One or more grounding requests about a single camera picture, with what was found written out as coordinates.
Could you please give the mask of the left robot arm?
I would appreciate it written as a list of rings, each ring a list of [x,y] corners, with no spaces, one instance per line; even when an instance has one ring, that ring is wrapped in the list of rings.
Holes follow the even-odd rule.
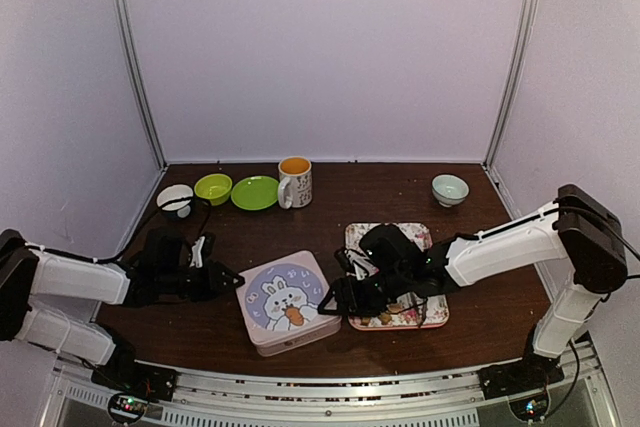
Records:
[[[141,308],[163,296],[205,302],[243,286],[245,279],[211,258],[215,237],[188,243],[170,228],[150,230],[127,260],[98,259],[28,243],[14,229],[1,234],[1,339],[20,340],[103,366],[123,391],[144,380],[138,362],[105,328],[38,302],[42,295]]]

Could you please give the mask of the pink tin box with dividers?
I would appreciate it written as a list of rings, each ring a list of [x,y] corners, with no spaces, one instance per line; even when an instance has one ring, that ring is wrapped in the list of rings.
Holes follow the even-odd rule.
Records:
[[[249,338],[262,357],[272,357],[317,342],[336,334],[341,328],[339,318],[309,324],[291,331],[269,331],[257,326],[249,332]]]

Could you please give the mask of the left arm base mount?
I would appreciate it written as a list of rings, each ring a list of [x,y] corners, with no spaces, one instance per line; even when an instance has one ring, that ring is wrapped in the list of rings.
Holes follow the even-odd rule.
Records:
[[[115,391],[107,401],[107,414],[115,425],[131,426],[153,403],[173,399],[177,371],[138,362],[130,342],[112,329],[107,333],[115,344],[111,357],[104,365],[86,367],[94,384]]]

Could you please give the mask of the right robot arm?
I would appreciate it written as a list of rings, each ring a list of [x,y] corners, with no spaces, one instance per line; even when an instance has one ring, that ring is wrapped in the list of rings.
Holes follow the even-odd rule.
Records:
[[[619,217],[574,184],[554,200],[518,219],[472,234],[455,234],[420,248],[395,224],[364,234],[359,259],[372,267],[364,277],[345,273],[318,306],[323,315],[375,317],[405,294],[449,295],[487,279],[513,277],[541,264],[560,262],[565,282],[530,331],[529,353],[513,366],[519,387],[535,387],[551,360],[586,323],[596,305],[628,280],[626,241]]]

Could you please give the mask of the pink bunny tin lid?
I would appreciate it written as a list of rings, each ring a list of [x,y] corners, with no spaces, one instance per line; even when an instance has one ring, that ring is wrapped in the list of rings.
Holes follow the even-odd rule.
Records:
[[[339,318],[317,311],[329,284],[314,255],[307,250],[245,270],[241,275],[245,284],[237,288],[236,295],[248,336],[257,326],[269,331],[291,331]]]

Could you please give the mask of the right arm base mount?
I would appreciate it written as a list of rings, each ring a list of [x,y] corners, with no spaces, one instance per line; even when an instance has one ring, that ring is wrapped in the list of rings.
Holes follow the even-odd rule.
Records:
[[[526,354],[520,360],[494,364],[477,373],[486,400],[507,397],[517,420],[541,421],[550,411],[550,385],[564,380],[559,359]]]

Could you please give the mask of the metal tongs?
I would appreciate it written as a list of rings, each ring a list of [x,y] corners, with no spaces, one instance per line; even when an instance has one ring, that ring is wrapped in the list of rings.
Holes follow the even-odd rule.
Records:
[[[424,322],[426,320],[427,310],[428,310],[428,299],[425,298],[416,307],[416,319],[417,319],[416,328],[417,329],[421,329],[422,328],[422,325],[424,324]]]

